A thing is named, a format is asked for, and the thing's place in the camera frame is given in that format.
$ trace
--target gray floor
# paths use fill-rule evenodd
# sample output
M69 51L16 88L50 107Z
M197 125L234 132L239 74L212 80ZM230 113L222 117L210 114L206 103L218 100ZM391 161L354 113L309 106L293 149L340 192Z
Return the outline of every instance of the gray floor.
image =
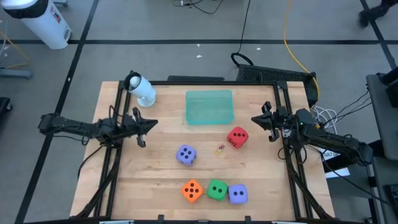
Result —
M80 39L93 0L69 0L61 9ZM211 10L217 2L204 0ZM248 0L228 0L214 15L188 7L173 7L164 0L100 0L88 40L239 39ZM370 6L377 0L369 0ZM287 0L252 0L245 39L283 38ZM287 28L288 39L377 40L372 27L359 29L359 0L294 1ZM398 39L398 6L377 21L387 40ZM3 20L7 16L0 12ZM19 21L9 18L11 39L38 39ZM45 45L19 46L32 59L31 80L0 79L0 96L10 97L14 110L0 133L0 223L12 223L21 205L44 137L37 125L40 115L53 112L77 45L49 50ZM234 80L238 72L229 58L237 44L85 45L62 115L91 121L103 81L121 80L130 70L150 80L169 75L213 76ZM398 45L388 46L398 57ZM365 76L391 68L380 45L291 45L297 58L317 73L321 89L319 106L340 110L366 92ZM12 48L0 55L2 67L23 60ZM301 71L282 44L245 44L243 54L259 66ZM366 108L338 123L340 134L351 133L366 142L379 139L372 109ZM51 143L26 222L66 218L76 187L77 168L84 147L67 139ZM333 197L337 217L360 221L369 210L360 198Z

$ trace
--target yellow cable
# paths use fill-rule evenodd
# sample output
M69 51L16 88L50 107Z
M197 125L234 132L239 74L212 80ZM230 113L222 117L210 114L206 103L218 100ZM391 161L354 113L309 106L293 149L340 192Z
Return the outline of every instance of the yellow cable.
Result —
M13 46L15 49L17 49L17 51L25 58L25 60L27 60L27 62L24 62L24 63L18 63L18 64L15 64L15 65L7 66L6 69L28 65L29 61L30 61L30 58L25 54L25 52L23 50L21 50L17 45L12 43L12 41L7 37L7 35L1 30L0 30L0 35L2 35L3 38L6 39L11 44L11 46Z
M25 63L19 63L19 64L15 64L15 65L10 65L10 66L7 66L6 69L20 67L20 66L26 66L26 65L29 65L29 63L25 62Z
M300 65L307 73L311 73L308 69L306 69L305 67L304 67L304 65L302 65L301 63L300 63L300 61L294 56L294 54L293 54L293 52L290 50L290 48L289 48L289 46L287 45L287 42L286 42L286 27L287 27L287 19L289 18L289 11L290 11L290 7L292 6L292 0L289 0L289 3L288 3L288 6L287 6L287 9L286 9L286 14L285 14L285 22L284 22L284 43L285 43L285 46L286 46L286 49L289 51L289 53L290 53L290 56L292 56L292 58L298 63L298 65ZM315 86L316 86L316 88L317 88L317 95L318 95L318 99L319 99L319 96L321 95L321 93L320 93L320 90L319 90L319 86L318 86L318 82L317 82L317 79L315 79L315 77L312 77L312 79L313 79L313 82L314 82L314 84L315 84Z

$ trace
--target white paper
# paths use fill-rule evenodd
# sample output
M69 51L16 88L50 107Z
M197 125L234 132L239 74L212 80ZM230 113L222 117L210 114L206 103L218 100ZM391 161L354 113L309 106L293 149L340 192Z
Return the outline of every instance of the white paper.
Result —
M325 152L324 149L322 148L318 148L318 150L320 152ZM331 159L333 157L339 156L340 154L335 153L335 152L331 152L329 150L326 150L326 152L323 154L323 158L325 158L325 160ZM348 168L342 168L339 170L335 170L336 173L338 173L339 175L342 175L343 177L348 176L349 175L349 170ZM328 172L326 173L326 178L334 178L334 177L338 177L334 172Z

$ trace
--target red dice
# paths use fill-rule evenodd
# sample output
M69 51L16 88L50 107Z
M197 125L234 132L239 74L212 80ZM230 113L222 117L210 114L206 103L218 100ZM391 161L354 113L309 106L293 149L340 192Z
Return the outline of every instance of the red dice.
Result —
M229 143L231 143L236 149L239 149L248 140L248 133L241 127L234 128L227 137Z

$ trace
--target purple dice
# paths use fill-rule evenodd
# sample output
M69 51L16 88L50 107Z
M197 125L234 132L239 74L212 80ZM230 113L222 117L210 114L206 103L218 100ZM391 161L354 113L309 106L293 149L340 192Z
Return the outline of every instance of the purple dice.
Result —
M182 145L175 158L186 166L191 166L197 158L197 152L189 145Z
M248 202L248 190L244 184L230 185L228 187L229 202L241 204Z

